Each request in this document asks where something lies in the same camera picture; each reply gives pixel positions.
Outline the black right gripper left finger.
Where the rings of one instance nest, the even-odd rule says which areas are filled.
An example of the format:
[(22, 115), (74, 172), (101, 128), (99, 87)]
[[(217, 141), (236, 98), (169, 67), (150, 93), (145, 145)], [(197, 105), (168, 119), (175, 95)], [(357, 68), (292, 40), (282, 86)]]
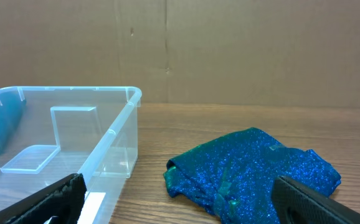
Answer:
[(76, 224), (85, 203), (82, 174), (70, 174), (0, 211), (0, 224)]

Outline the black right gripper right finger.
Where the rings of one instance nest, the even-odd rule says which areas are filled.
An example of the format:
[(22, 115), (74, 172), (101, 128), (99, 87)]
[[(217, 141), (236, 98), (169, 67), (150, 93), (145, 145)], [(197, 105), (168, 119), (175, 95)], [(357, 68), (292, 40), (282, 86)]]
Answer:
[(274, 180), (271, 200), (281, 224), (360, 224), (360, 213), (286, 176)]

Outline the sparkly blue green cloth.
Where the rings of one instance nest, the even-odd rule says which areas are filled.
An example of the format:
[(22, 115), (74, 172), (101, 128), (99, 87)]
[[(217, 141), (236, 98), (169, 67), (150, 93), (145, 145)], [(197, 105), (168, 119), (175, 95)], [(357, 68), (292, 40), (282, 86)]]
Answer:
[(166, 164), (171, 197), (184, 195), (222, 223), (278, 223), (273, 182), (287, 176), (330, 196), (341, 183), (336, 169), (314, 150), (286, 147), (248, 128), (201, 144)]

